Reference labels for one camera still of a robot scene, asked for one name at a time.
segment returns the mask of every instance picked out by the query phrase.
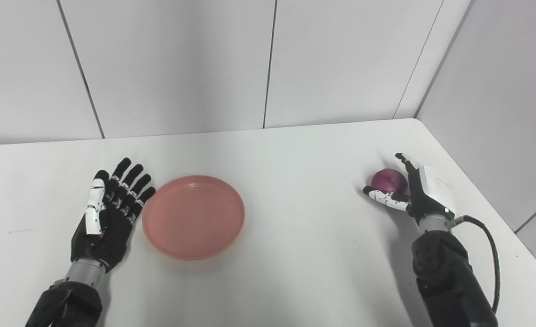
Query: panel seam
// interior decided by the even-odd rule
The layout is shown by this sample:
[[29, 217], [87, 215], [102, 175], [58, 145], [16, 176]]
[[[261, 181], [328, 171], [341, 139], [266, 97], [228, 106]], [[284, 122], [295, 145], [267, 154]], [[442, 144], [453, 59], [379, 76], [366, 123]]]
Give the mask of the panel seam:
[[405, 85], [405, 89], [403, 89], [403, 93], [401, 94], [401, 97], [399, 98], [399, 102], [397, 103], [397, 108], [395, 108], [395, 112], [393, 112], [392, 119], [395, 118], [395, 115], [397, 115], [397, 111], [399, 110], [399, 106], [401, 105], [401, 100], [403, 100], [403, 96], [405, 96], [405, 92], [407, 92], [407, 87], [409, 86], [409, 82], [411, 82], [413, 73], [415, 73], [415, 68], [417, 68], [417, 64], [419, 63], [419, 59], [422, 57], [423, 50], [426, 48], [427, 40], [430, 39], [430, 35], [432, 35], [432, 30], [434, 29], [434, 25], [436, 24], [436, 20], [438, 20], [438, 16], [440, 16], [440, 11], [442, 10], [442, 6], [444, 5], [444, 0], [442, 0], [442, 3], [440, 4], [440, 8], [438, 8], [438, 12], [436, 13], [436, 16], [434, 17], [434, 21], [432, 22], [432, 26], [430, 27], [430, 31], [428, 31], [426, 36], [426, 41], [424, 41], [422, 50], [419, 52], [419, 55], [417, 56], [417, 60], [415, 62], [415, 65], [413, 65], [413, 70], [411, 75], [409, 75], [409, 79], [407, 80], [407, 84]]
[[62, 8], [62, 3], [60, 0], [56, 0], [56, 3], [58, 4], [58, 10], [60, 11], [60, 16], [62, 17], [62, 22], [64, 23], [64, 28], [66, 29], [66, 34], [68, 35], [68, 40], [70, 41], [70, 47], [72, 48], [72, 52], [74, 53], [74, 58], [76, 60], [76, 64], [79, 67], [80, 76], [83, 79], [84, 87], [87, 91], [88, 95], [88, 101], [90, 102], [90, 106], [92, 108], [92, 113], [94, 114], [94, 119], [96, 120], [96, 124], [98, 125], [98, 130], [100, 131], [100, 136], [105, 139], [104, 137], [104, 131], [102, 130], [102, 124], [100, 124], [100, 119], [98, 118], [98, 112], [96, 112], [96, 108], [94, 105], [94, 101], [92, 100], [92, 95], [90, 93], [90, 88], [88, 87], [88, 82], [86, 79], [86, 76], [83, 71], [83, 66], [80, 62], [79, 53], [76, 50], [76, 46], [74, 45], [74, 40], [72, 39], [72, 34], [70, 33], [70, 27], [68, 27], [68, 22], [66, 21], [66, 15], [64, 14], [64, 9]]
[[266, 78], [266, 99], [264, 99], [264, 120], [262, 120], [262, 128], [266, 128], [266, 110], [268, 109], [268, 89], [270, 89], [270, 71], [272, 69], [272, 49], [274, 49], [274, 27], [276, 26], [276, 8], [278, 8], [278, 0], [274, 0], [274, 17], [272, 18], [272, 36], [270, 39], [270, 58], [268, 59], [268, 77]]

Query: robotic finger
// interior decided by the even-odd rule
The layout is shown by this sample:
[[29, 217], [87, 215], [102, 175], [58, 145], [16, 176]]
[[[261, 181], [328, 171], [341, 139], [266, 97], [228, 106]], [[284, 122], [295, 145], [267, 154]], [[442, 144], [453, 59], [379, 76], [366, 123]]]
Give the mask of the robotic finger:
[[387, 207], [407, 211], [407, 207], [409, 205], [408, 195], [378, 190], [372, 186], [365, 186], [363, 188], [363, 193], [367, 194], [375, 201], [386, 205]]

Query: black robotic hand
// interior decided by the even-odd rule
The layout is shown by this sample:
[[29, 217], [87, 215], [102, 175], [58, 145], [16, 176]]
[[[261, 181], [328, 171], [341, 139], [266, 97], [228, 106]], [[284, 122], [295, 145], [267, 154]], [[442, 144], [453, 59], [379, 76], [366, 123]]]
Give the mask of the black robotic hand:
[[102, 312], [96, 287], [102, 276], [123, 259], [133, 224], [155, 193], [153, 187], [141, 193], [151, 180], [149, 174], [131, 188], [143, 172], [142, 165], [135, 165], [121, 181], [130, 166], [131, 160], [124, 158], [112, 176], [104, 170], [96, 173], [87, 211], [72, 237], [70, 270], [42, 293], [26, 327], [96, 325]]
[[122, 179], [130, 165], [131, 160], [124, 158], [111, 177], [104, 170], [96, 173], [95, 178], [104, 182], [102, 199], [104, 209], [100, 211], [102, 233], [87, 234], [85, 224], [87, 217], [83, 217], [72, 237], [71, 261], [80, 258], [95, 259], [105, 265], [108, 273], [123, 259], [133, 224], [141, 214], [146, 201], [155, 193], [153, 187], [141, 193], [151, 180], [149, 174], [144, 174], [131, 188], [135, 179], [143, 172], [143, 166], [140, 164], [135, 165]]

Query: fingertip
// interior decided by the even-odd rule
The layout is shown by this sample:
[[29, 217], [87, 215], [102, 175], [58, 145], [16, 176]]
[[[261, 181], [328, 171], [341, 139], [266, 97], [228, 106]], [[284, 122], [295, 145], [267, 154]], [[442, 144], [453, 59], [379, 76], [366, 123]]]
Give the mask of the fingertip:
[[113, 177], [121, 179], [125, 170], [127, 170], [130, 166], [131, 166], [131, 159], [125, 157], [117, 165], [117, 168], [114, 170]]
[[155, 188], [150, 186], [148, 189], [146, 189], [143, 193], [141, 193], [141, 196], [139, 197], [139, 202], [144, 204], [155, 194]]
[[106, 171], [106, 170], [99, 170], [98, 172], [96, 172], [96, 175], [94, 175], [94, 179], [101, 179], [102, 182], [104, 182], [104, 184], [106, 185], [109, 181], [109, 173]]

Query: silver cylinder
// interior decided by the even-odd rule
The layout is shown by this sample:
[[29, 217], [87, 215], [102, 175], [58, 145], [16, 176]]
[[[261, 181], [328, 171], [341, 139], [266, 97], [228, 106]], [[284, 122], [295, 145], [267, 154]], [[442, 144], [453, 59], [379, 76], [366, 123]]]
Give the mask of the silver cylinder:
[[443, 230], [444, 232], [449, 232], [450, 230], [446, 226], [447, 222], [448, 219], [444, 215], [432, 213], [419, 220], [419, 228], [422, 233], [429, 232], [431, 230]]
[[64, 281], [84, 283], [96, 288], [104, 274], [106, 267], [99, 261], [88, 258], [77, 259], [70, 266]]

